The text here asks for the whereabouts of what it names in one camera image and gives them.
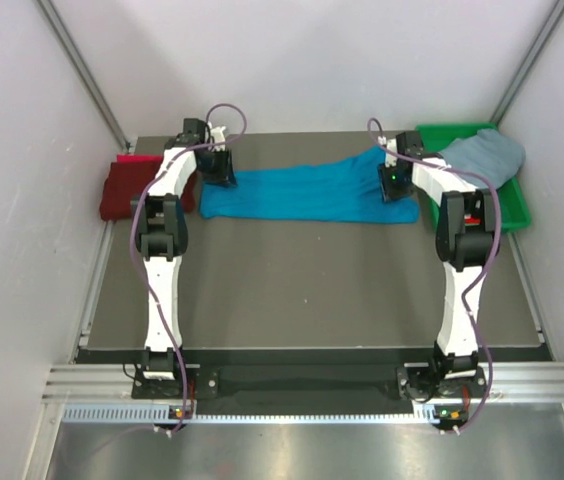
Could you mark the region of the blue t shirt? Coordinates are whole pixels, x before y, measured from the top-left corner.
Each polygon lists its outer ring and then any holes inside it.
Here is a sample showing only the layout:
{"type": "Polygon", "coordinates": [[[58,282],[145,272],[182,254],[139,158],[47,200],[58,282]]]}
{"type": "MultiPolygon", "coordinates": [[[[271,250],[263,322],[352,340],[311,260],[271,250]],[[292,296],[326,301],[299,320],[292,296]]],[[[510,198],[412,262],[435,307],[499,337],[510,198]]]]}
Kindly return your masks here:
{"type": "Polygon", "coordinates": [[[377,167],[384,159],[372,147],[322,165],[240,171],[235,187],[204,185],[199,212],[205,219],[413,224],[415,200],[383,201],[377,167]]]}

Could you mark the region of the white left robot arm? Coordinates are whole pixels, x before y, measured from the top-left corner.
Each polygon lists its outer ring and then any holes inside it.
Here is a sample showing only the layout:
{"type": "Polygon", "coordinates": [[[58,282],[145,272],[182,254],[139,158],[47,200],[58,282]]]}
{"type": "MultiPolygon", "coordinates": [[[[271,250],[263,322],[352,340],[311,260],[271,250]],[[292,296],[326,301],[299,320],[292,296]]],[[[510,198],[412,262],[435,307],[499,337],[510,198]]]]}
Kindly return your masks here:
{"type": "Polygon", "coordinates": [[[158,398],[188,394],[178,321],[178,277],[188,248],[183,195],[199,173],[211,185],[233,187],[232,153],[226,128],[187,118],[170,138],[153,180],[131,202],[131,258],[148,292],[148,330],[136,381],[158,398]]]}

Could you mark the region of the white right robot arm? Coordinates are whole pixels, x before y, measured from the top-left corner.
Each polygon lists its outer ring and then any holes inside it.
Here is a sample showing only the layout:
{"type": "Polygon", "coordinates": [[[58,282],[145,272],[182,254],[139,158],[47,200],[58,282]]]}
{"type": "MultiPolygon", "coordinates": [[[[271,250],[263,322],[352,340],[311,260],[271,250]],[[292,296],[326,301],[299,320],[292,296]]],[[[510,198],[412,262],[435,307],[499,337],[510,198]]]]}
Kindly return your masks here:
{"type": "Polygon", "coordinates": [[[411,371],[404,392],[427,399],[449,396],[484,381],[476,333],[482,285],[499,250],[501,213],[492,189],[473,174],[460,173],[436,152],[428,152],[418,131],[376,142],[385,160],[378,166],[383,199],[397,201],[417,188],[438,207],[435,251],[445,274],[442,325],[425,372],[411,371]]]}

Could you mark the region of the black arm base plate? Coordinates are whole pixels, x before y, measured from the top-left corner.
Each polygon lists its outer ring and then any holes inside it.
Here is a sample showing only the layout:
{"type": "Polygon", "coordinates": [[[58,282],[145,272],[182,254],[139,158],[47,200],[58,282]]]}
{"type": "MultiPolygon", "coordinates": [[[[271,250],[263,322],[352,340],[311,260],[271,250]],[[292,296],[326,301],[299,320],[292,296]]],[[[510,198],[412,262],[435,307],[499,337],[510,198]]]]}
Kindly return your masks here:
{"type": "Polygon", "coordinates": [[[459,398],[485,393],[482,369],[439,380],[425,365],[206,365],[187,370],[187,397],[214,400],[241,392],[377,392],[391,400],[459,398]]]}

